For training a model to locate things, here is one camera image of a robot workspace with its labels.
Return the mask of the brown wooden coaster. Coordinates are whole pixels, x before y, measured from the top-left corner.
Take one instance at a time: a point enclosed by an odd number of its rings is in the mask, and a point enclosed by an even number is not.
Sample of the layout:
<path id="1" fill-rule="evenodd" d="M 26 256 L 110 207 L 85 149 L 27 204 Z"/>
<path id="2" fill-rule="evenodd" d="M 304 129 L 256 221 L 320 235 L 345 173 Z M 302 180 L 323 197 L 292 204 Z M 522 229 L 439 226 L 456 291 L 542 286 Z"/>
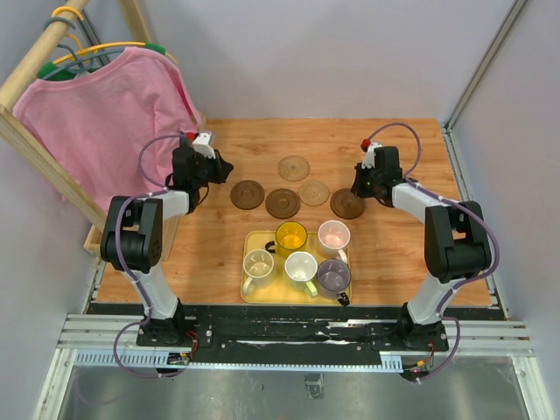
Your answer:
<path id="1" fill-rule="evenodd" d="M 232 188 L 230 199 L 235 207 L 241 210 L 252 210 L 262 204 L 264 189 L 254 180 L 243 180 Z"/>
<path id="2" fill-rule="evenodd" d="M 330 200 L 330 208 L 333 213 L 345 220 L 361 217 L 365 207 L 365 200 L 354 195 L 348 188 L 337 190 Z"/>
<path id="3" fill-rule="evenodd" d="M 300 198 L 290 189 L 278 188 L 270 192 L 265 200 L 267 212 L 277 219 L 289 219 L 300 209 Z"/>

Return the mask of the small woven rattan coaster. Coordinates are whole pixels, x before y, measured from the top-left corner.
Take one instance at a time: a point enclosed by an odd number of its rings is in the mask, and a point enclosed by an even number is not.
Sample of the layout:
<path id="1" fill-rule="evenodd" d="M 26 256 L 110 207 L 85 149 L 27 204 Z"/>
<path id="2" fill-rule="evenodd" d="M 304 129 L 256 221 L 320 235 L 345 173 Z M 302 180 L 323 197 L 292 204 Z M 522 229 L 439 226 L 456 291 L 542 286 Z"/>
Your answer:
<path id="1" fill-rule="evenodd" d="M 317 207 L 328 200 L 330 190 L 322 181 L 309 180 L 299 187 L 298 196 L 306 205 Z"/>

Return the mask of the pink translucent cup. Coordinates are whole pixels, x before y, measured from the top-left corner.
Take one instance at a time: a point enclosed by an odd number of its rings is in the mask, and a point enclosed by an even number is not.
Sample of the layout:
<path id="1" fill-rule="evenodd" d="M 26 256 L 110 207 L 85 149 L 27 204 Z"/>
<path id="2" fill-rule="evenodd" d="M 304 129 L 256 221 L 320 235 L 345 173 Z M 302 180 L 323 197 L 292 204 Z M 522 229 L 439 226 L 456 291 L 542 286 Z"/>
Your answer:
<path id="1" fill-rule="evenodd" d="M 347 247 L 350 240 L 350 230 L 341 221 L 328 220 L 318 228 L 319 253 L 325 258 L 339 259 L 348 264 Z"/>

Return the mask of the large woven rattan coaster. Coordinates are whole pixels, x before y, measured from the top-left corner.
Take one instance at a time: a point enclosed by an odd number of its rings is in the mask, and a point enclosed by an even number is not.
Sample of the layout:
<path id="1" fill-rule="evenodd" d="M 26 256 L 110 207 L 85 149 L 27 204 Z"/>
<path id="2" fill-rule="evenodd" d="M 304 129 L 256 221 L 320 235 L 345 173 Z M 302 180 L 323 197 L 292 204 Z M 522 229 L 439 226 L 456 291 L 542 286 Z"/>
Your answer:
<path id="1" fill-rule="evenodd" d="M 310 164 L 301 156 L 288 156 L 282 158 L 277 165 L 279 176 L 290 182 L 305 179 L 310 173 Z"/>

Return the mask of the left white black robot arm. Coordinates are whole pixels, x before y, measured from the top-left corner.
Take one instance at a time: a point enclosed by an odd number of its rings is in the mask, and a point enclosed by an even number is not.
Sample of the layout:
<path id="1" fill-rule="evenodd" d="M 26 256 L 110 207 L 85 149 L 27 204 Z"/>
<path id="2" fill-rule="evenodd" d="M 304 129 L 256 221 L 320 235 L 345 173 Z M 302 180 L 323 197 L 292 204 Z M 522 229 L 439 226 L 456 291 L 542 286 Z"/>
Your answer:
<path id="1" fill-rule="evenodd" d="M 234 169 L 218 150 L 205 155 L 186 145 L 172 151 L 171 166 L 158 191 L 112 198 L 101 238 L 101 259 L 130 280 L 143 302 L 139 346 L 175 347 L 187 338 L 182 304 L 161 267 L 164 221 L 191 213 L 200 189 L 226 182 Z"/>

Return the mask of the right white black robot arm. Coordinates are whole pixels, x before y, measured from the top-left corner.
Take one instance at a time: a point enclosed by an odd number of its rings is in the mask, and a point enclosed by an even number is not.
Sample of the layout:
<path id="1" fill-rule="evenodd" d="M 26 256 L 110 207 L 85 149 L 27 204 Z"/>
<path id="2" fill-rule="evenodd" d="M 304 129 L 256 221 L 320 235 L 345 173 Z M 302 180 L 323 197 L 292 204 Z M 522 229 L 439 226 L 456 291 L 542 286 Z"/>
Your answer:
<path id="1" fill-rule="evenodd" d="M 351 192 L 402 210 L 423 223 L 426 278 L 403 305 L 396 326 L 372 337 L 376 346 L 395 344 L 415 350 L 443 332 L 445 309 L 460 284 L 490 267 L 488 233 L 480 224 L 478 203 L 449 200 L 406 178 L 395 146 L 365 141 L 362 149 L 366 156 L 355 166 Z"/>

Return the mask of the yellow transparent cup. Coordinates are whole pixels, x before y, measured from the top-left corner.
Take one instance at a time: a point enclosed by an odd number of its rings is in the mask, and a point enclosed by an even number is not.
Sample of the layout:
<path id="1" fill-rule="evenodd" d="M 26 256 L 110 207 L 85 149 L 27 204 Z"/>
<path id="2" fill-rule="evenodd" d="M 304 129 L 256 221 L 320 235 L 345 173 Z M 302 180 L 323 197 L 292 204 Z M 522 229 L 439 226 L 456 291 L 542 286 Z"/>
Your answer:
<path id="1" fill-rule="evenodd" d="M 276 229 L 274 239 L 267 242 L 264 248 L 271 254 L 288 258 L 295 252 L 304 251 L 307 240 L 307 230 L 301 223 L 287 221 Z"/>

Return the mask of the purple translucent mug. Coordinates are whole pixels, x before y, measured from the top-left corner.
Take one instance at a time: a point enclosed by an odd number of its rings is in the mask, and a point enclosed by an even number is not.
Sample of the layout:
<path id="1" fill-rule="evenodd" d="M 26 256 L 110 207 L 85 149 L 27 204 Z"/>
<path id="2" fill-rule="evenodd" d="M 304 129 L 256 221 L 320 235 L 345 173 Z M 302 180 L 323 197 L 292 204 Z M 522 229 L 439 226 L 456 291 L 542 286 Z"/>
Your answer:
<path id="1" fill-rule="evenodd" d="M 352 274 L 346 263 L 338 259 L 324 260 L 318 266 L 317 281 L 321 297 L 334 299 L 342 306 L 350 304 L 347 288 L 351 284 Z"/>

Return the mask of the cream mug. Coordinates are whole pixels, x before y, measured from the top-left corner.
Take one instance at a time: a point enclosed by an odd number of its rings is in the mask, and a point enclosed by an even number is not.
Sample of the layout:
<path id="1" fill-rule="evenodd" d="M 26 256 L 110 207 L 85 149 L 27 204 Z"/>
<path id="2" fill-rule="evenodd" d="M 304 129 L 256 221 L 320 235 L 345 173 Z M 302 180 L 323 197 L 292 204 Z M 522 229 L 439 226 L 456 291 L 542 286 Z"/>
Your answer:
<path id="1" fill-rule="evenodd" d="M 248 252 L 243 260 L 242 293 L 248 296 L 256 290 L 269 287 L 274 279 L 274 268 L 274 257 L 265 249 Z"/>

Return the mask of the yellow plastic tray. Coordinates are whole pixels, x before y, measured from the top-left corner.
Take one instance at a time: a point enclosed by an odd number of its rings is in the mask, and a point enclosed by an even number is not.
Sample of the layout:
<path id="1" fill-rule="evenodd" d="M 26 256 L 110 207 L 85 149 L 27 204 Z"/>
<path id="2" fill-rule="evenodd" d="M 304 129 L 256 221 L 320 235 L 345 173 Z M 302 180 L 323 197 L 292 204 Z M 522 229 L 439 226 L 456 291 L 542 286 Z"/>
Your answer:
<path id="1" fill-rule="evenodd" d="M 243 256 L 264 246 L 275 238 L 274 231 L 255 230 L 249 232 L 244 241 Z M 289 283 L 285 274 L 285 259 L 276 254 L 274 257 L 274 276 L 264 287 L 257 288 L 249 294 L 243 291 L 247 275 L 241 271 L 241 297 L 249 304 L 254 305 L 330 305 L 340 306 L 336 298 L 327 298 L 323 295 L 310 297 L 304 290 L 297 290 Z"/>

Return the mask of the pink t-shirt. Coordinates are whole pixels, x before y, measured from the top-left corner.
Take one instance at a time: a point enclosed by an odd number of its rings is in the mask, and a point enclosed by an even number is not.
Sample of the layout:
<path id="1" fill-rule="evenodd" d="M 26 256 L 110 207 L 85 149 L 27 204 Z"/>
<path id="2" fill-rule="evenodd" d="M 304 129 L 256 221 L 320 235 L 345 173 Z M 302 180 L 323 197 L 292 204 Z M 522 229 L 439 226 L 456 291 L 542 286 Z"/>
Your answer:
<path id="1" fill-rule="evenodd" d="M 34 81 L 12 114 L 103 212 L 116 195 L 155 192 L 171 137 L 202 121 L 179 68 L 138 47 L 89 75 Z"/>

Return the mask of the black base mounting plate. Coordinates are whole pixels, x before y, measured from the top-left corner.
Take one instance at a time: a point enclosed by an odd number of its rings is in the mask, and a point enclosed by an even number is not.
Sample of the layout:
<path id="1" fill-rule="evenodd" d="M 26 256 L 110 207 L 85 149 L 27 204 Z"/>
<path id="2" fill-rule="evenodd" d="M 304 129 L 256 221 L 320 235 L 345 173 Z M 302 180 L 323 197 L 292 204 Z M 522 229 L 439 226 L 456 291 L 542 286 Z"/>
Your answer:
<path id="1" fill-rule="evenodd" d="M 443 352 L 445 327 L 416 348 L 381 346 L 372 337 L 396 326 L 397 307 L 322 305 L 183 305 L 196 361 L 233 364 L 366 365 L 382 351 Z"/>

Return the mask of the grey teal hanger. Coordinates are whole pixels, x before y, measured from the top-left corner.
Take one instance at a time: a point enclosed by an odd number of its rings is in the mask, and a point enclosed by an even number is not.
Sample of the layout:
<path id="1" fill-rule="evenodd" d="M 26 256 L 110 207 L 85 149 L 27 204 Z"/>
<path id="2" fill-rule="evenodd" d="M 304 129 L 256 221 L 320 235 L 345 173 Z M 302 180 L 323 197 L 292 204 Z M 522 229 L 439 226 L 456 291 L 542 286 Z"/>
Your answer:
<path id="1" fill-rule="evenodd" d="M 85 12 L 70 11 L 64 6 L 61 6 L 45 21 L 44 30 L 54 23 L 66 24 L 71 29 L 75 29 L 76 25 L 78 25 L 86 40 L 90 43 L 97 40 L 96 33 L 88 22 Z M 110 56 L 120 54 L 124 51 L 122 46 L 110 46 L 94 49 L 91 52 L 79 52 L 79 50 L 83 49 L 80 39 L 71 32 L 67 32 L 65 36 L 73 39 L 78 49 L 74 49 L 62 43 L 57 44 L 59 49 L 64 49 L 69 52 L 70 58 L 66 63 L 60 62 L 59 65 L 55 64 L 53 61 L 47 61 L 39 69 L 37 73 L 38 79 L 45 81 L 68 81 L 83 75 L 91 74 L 106 66 L 110 62 Z"/>

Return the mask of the yellow green hanger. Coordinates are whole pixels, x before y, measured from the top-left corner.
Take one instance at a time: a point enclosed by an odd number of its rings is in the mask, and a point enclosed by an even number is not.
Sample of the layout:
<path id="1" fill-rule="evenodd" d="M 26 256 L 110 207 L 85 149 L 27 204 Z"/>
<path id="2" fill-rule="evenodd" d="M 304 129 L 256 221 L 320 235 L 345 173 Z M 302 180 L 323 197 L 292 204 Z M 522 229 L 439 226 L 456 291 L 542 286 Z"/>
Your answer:
<path id="1" fill-rule="evenodd" d="M 127 26 L 129 27 L 130 34 L 134 39 L 132 41 L 116 41 L 83 47 L 82 50 L 79 50 L 79 53 L 89 53 L 94 49 L 110 46 L 122 46 L 124 50 L 128 47 L 138 47 L 160 53 L 167 59 L 170 59 L 174 64 L 177 64 L 177 59 L 170 52 L 162 46 L 153 43 L 153 37 L 151 36 L 150 28 L 148 26 L 148 19 L 144 15 L 142 1 L 118 1 L 118 3 L 126 20 Z M 66 63 L 69 58 L 70 54 L 68 53 L 53 62 L 59 65 L 60 62 Z"/>

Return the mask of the aluminium frame rail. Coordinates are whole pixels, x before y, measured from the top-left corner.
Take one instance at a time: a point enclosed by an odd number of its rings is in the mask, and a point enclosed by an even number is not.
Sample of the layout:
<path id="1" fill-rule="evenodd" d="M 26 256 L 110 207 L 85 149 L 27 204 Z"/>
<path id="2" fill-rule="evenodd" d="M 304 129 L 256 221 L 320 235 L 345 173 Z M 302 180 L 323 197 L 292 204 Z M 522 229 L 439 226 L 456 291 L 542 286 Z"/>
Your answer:
<path id="1" fill-rule="evenodd" d="M 476 66 L 471 78 L 465 85 L 457 103 L 455 104 L 450 116 L 442 125 L 444 133 L 450 135 L 464 114 L 471 99 L 475 96 L 481 83 L 489 73 L 493 63 L 497 59 L 502 47 L 505 45 L 515 27 L 520 22 L 526 9 L 531 5 L 530 0 L 515 0 L 507 10 L 491 42 L 484 51 L 479 64 Z"/>

